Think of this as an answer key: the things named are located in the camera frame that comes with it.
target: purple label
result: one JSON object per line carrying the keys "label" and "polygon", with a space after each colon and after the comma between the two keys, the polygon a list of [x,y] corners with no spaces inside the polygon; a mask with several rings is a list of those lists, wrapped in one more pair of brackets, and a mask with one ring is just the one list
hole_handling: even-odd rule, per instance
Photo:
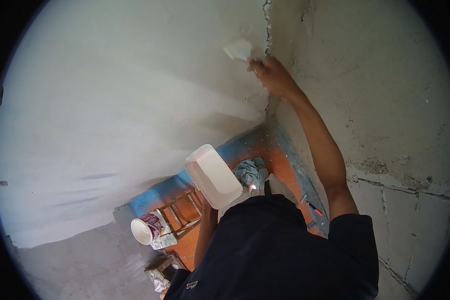
{"label": "purple label", "polygon": [[145,222],[150,228],[152,234],[152,241],[157,239],[157,237],[162,233],[164,227],[160,223],[160,219],[153,213],[147,213],[139,217],[140,220]]}

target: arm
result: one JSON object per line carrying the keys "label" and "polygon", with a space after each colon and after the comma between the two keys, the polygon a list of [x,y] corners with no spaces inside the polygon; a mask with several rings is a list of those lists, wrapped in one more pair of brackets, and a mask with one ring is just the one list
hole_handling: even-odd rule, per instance
{"label": "arm", "polygon": [[198,189],[195,190],[198,198],[200,199],[201,206],[201,221],[200,232],[198,234],[197,248],[195,249],[195,267],[198,267],[205,252],[207,251],[208,244],[214,236],[215,230],[218,226],[218,210],[212,208],[210,203],[205,199],[204,194]]}
{"label": "arm", "polygon": [[266,57],[263,61],[249,59],[248,63],[249,70],[254,70],[264,87],[281,97],[297,114],[310,146],[318,178],[327,194],[330,221],[340,215],[358,214],[348,190],[342,153],[306,94],[275,57]]}

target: wooden stool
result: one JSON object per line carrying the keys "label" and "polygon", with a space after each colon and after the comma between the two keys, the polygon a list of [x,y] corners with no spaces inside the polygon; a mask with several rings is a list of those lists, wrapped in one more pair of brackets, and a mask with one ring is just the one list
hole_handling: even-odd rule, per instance
{"label": "wooden stool", "polygon": [[[193,207],[195,207],[198,215],[200,216],[200,219],[192,221],[192,222],[187,222],[184,224],[182,222],[182,220],[180,220],[180,218],[177,216],[177,212],[173,208],[173,205],[177,204],[179,201],[187,200],[187,199],[189,199],[192,202]],[[170,231],[171,231],[170,233],[175,236],[177,241],[180,240],[182,237],[184,237],[187,233],[189,233],[192,229],[194,229],[195,227],[197,227],[197,225],[200,224],[200,221],[202,219],[202,213],[201,213],[200,209],[198,209],[196,200],[198,200],[197,194],[195,193],[194,190],[192,190],[192,191],[189,191],[188,193],[186,193],[185,195],[178,197],[174,201],[171,201],[170,203],[165,204],[164,206],[162,206],[158,209],[160,211],[160,213],[162,214],[163,219],[165,219],[165,222],[167,222],[167,225],[170,227]],[[170,221],[168,220],[167,215],[165,214],[166,209],[170,209],[170,212],[172,213],[173,217],[180,224],[179,229],[175,230],[172,227],[172,225],[170,224]]]}

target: plastering trowel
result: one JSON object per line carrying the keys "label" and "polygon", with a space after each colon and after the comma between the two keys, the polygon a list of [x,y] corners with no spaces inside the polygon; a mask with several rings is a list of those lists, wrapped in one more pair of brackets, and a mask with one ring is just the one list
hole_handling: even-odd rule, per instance
{"label": "plastering trowel", "polygon": [[234,42],[223,47],[223,51],[233,60],[247,61],[252,56],[252,43],[244,38],[235,40]]}

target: shirt logo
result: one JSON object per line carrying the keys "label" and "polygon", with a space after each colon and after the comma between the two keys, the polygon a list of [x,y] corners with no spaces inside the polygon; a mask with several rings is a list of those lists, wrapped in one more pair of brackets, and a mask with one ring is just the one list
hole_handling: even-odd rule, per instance
{"label": "shirt logo", "polygon": [[194,282],[187,283],[187,284],[186,284],[186,289],[187,289],[187,290],[188,290],[188,289],[193,289],[193,288],[197,285],[197,283],[198,283],[198,280],[197,280],[197,281],[194,281]]}

